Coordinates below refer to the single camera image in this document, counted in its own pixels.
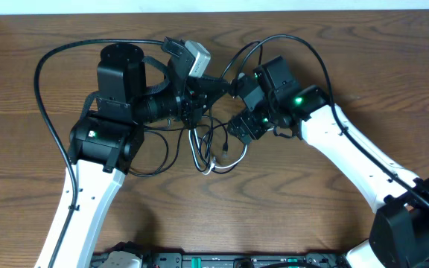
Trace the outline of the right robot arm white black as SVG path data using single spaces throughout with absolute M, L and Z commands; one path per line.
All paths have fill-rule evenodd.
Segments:
M 342 267 L 426 267 L 429 264 L 429 178 L 422 179 L 376 147 L 316 85 L 303 87 L 277 57 L 232 81 L 246 105 L 229 132 L 244 144 L 268 130 L 289 129 L 327 157 L 359 190 L 375 219 L 369 237 Z

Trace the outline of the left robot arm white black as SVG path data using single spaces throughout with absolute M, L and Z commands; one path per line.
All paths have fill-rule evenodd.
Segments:
M 66 177 L 38 267 L 87 267 L 149 124 L 173 118 L 195 131 L 229 87 L 206 75 L 211 56 L 198 42 L 162 40 L 167 63 L 146 55 L 140 39 L 100 44 L 98 90 L 86 98 L 68 147 L 60 148 Z

